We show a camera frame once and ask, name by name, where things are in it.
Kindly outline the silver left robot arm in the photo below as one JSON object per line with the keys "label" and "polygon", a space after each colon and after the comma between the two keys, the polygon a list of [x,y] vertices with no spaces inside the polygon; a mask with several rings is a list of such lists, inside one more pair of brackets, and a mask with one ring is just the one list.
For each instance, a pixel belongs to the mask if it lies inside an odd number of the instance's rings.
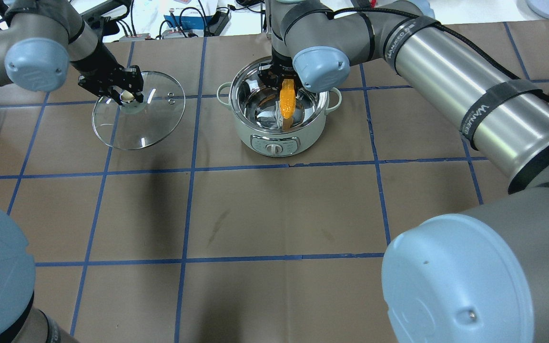
{"label": "silver left robot arm", "polygon": [[[100,37],[65,0],[16,0],[0,31],[0,87],[55,91],[69,66],[79,85],[96,96],[120,101],[118,90],[143,98],[137,66],[123,67]],[[0,343],[74,343],[76,339],[35,308],[35,260],[20,227],[0,210]]]}

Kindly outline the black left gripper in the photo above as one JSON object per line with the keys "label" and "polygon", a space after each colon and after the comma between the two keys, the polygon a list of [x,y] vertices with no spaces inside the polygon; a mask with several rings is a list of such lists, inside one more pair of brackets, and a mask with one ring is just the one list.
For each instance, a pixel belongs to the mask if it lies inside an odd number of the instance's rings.
{"label": "black left gripper", "polygon": [[139,66],[120,65],[108,48],[95,48],[78,60],[78,85],[99,98],[110,98],[118,106],[123,102],[143,102],[144,80]]}

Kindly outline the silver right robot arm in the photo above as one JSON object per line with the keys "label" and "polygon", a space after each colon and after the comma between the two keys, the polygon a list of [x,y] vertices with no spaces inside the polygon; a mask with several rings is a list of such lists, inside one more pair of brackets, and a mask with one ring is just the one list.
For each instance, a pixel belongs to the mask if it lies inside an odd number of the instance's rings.
{"label": "silver right robot arm", "polygon": [[111,156],[90,261],[128,286],[124,342],[394,343],[382,254],[405,230],[494,202],[506,178],[383,61],[351,70],[311,148],[268,158],[215,97],[269,52],[266,35],[136,43],[132,61],[185,72],[168,139]]}

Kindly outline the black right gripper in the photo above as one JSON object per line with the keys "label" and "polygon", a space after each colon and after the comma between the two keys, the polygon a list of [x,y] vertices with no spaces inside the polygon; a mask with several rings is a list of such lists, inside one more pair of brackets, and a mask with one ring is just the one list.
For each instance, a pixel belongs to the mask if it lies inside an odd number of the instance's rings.
{"label": "black right gripper", "polygon": [[298,99],[299,91],[303,85],[298,74],[293,68],[292,59],[273,52],[272,56],[265,57],[258,63],[258,78],[262,83],[275,91],[282,87],[283,80],[291,78],[294,80],[294,99]]}

